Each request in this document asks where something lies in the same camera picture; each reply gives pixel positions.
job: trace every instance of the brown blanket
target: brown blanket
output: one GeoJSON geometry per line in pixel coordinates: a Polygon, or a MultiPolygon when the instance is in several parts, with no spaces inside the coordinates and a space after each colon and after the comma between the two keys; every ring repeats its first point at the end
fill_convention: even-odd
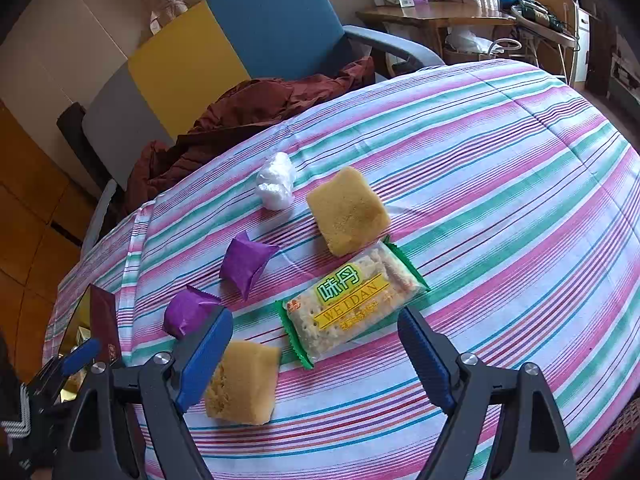
{"type": "Polygon", "coordinates": [[[170,189],[198,168],[249,137],[374,81],[373,60],[349,63],[331,79],[316,74],[299,81],[243,81],[210,104],[175,146],[158,140],[145,146],[129,175],[122,216],[170,189]]]}

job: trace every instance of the gray chair panel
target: gray chair panel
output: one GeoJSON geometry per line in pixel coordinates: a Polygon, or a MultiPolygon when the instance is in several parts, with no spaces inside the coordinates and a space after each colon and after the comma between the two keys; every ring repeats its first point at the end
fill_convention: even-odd
{"type": "Polygon", "coordinates": [[[131,78],[126,63],[111,76],[89,106],[82,129],[95,153],[122,189],[152,140],[174,144],[131,78]]]}

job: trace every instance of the plastic bag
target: plastic bag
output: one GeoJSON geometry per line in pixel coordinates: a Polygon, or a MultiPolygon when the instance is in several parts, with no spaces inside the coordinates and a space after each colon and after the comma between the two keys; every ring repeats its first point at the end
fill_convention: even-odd
{"type": "Polygon", "coordinates": [[[283,301],[278,314],[305,368],[341,343],[429,290],[402,251],[386,238],[315,285],[283,301]]]}
{"type": "Polygon", "coordinates": [[[262,205],[272,211],[286,209],[293,203],[293,183],[296,180],[296,168],[289,155],[278,152],[271,155],[258,170],[255,179],[255,193],[262,205]]]}

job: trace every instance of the yellow chair panel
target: yellow chair panel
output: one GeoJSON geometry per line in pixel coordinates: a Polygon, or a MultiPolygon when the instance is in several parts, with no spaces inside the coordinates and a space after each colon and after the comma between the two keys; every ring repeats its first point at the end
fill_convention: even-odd
{"type": "Polygon", "coordinates": [[[206,2],[175,18],[129,59],[140,93],[174,139],[209,104],[249,79],[206,2]]]}

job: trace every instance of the white plastic bag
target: white plastic bag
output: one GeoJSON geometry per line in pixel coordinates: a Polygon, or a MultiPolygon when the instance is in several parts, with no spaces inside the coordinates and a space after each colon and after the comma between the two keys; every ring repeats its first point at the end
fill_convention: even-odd
{"type": "MultiPolygon", "coordinates": [[[[451,33],[447,36],[447,43],[459,52],[487,54],[493,42],[476,36],[468,27],[452,27],[451,33]]],[[[500,47],[494,48],[493,54],[497,52],[503,52],[503,50],[500,47]]]]}
{"type": "Polygon", "coordinates": [[[258,170],[255,179],[255,193],[262,205],[272,211],[286,209],[293,202],[293,183],[296,181],[296,168],[289,155],[278,152],[271,155],[258,170]]]}

